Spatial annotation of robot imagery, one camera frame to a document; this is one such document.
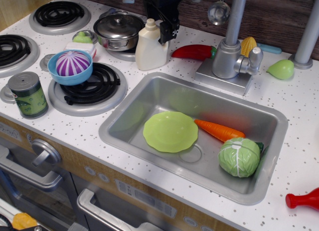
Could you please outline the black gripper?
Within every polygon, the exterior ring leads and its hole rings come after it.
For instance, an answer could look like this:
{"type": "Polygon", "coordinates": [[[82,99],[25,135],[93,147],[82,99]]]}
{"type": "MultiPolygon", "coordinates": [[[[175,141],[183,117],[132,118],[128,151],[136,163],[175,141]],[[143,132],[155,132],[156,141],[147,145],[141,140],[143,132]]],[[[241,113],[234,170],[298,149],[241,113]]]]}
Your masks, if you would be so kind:
{"type": "Polygon", "coordinates": [[[179,32],[178,5],[182,0],[143,0],[147,18],[162,20],[159,24],[160,44],[175,39],[179,32]]]}

